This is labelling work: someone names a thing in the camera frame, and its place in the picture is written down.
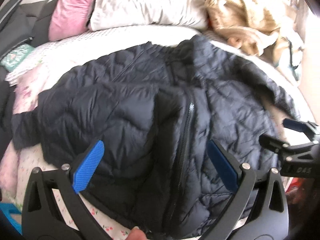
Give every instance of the bed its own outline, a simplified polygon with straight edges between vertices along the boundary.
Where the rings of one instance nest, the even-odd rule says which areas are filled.
[[[254,62],[292,96],[299,108],[302,121],[314,121],[299,89],[290,84],[273,66],[257,57],[246,56],[239,49],[226,45],[212,31],[201,34],[198,30],[190,27],[163,25],[137,25],[109,28],[95,32],[87,31],[75,37],[48,42],[37,47],[18,66],[15,73],[9,74],[6,78],[11,85],[17,84],[13,113],[33,110],[37,105],[37,95],[41,91],[51,88],[64,73],[74,66],[148,41],[162,46],[176,46],[181,41],[190,39],[194,35],[205,35],[215,46]],[[261,94],[261,100],[276,124],[282,140],[288,141],[292,145],[308,141],[303,134],[283,128],[282,120],[287,115],[273,106],[266,95]],[[44,161],[40,144],[16,152],[12,143],[10,143],[0,164],[0,186],[3,194],[20,210],[22,209],[28,178],[32,169],[37,166],[43,171],[56,169],[56,167]],[[290,179],[284,178],[283,181],[284,187],[288,187]],[[54,190],[54,196],[66,224],[76,229],[76,225],[71,219],[58,190]],[[82,200],[92,216],[112,239],[123,240],[127,237],[130,231],[128,228],[103,214],[83,197]],[[240,221],[237,226],[241,226],[242,223],[243,221]]]

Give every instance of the quilted jacket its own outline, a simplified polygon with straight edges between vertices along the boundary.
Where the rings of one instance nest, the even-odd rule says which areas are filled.
[[[41,143],[44,159],[60,167],[103,140],[103,160],[82,194],[149,238],[198,236],[231,195],[206,154],[208,140],[254,169],[277,166],[258,143],[262,133],[276,136],[258,90],[299,118],[283,88],[204,36],[175,48],[148,42],[64,74],[34,111],[13,116],[13,143]]]

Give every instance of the silver bolt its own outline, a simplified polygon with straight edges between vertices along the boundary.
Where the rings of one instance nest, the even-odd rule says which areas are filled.
[[[271,168],[271,172],[274,174],[278,174],[279,171],[277,168]]]
[[[244,168],[245,170],[249,170],[251,166],[249,163],[242,163],[242,168]]]
[[[62,169],[63,171],[69,170],[69,169],[70,169],[70,164],[68,164],[68,163],[63,164],[63,165],[61,166],[61,169]]]
[[[41,169],[39,167],[34,167],[32,169],[32,173],[38,173],[39,171],[41,171]]]

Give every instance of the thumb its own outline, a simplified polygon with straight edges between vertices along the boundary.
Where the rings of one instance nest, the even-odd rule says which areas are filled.
[[[132,228],[126,240],[147,240],[145,233],[138,227]]]

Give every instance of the textured blue pad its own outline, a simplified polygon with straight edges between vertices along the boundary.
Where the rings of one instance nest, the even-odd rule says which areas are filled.
[[[288,118],[284,119],[282,124],[285,128],[288,128],[290,130],[294,130],[297,132],[304,132],[307,128],[306,124],[300,123],[298,121],[291,120]]]
[[[21,212],[11,203],[0,203],[0,209],[13,227],[22,234],[21,225],[11,217],[11,214],[21,215]]]
[[[238,190],[237,173],[216,144],[211,140],[207,145],[207,153],[225,187],[232,192],[236,192]]]
[[[85,190],[104,154],[104,144],[98,141],[86,155],[78,169],[73,174],[72,187],[76,194]]]

